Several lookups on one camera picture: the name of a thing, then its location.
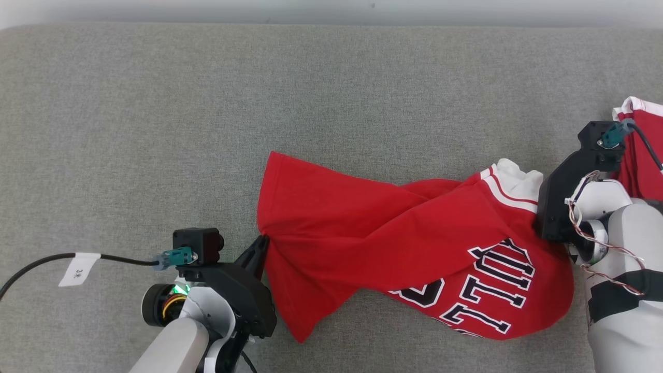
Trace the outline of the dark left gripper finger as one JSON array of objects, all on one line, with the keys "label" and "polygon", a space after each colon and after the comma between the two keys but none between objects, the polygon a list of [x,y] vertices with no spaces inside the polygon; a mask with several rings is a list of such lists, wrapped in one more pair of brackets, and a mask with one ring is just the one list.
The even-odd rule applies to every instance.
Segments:
[{"label": "dark left gripper finger", "polygon": [[261,280],[265,269],[269,244],[270,239],[267,235],[258,236],[235,260],[235,264],[251,273],[256,279]]}]

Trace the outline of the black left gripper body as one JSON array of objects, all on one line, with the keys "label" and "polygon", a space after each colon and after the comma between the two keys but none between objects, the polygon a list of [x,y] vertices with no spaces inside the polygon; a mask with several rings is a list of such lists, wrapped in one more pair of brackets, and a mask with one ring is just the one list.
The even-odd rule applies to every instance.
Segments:
[{"label": "black left gripper body", "polygon": [[248,326],[250,335],[272,337],[277,317],[270,290],[239,265],[182,265],[179,274],[194,282],[182,308],[186,316],[229,336]]}]

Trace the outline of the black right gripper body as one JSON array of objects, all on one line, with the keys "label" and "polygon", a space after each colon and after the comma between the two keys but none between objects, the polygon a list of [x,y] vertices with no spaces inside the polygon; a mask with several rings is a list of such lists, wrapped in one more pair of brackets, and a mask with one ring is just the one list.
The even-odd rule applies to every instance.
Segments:
[{"label": "black right gripper body", "polygon": [[568,243],[573,227],[565,199],[575,191],[588,173],[613,173],[618,170],[622,153],[572,153],[545,177],[538,194],[537,233],[549,241]]}]

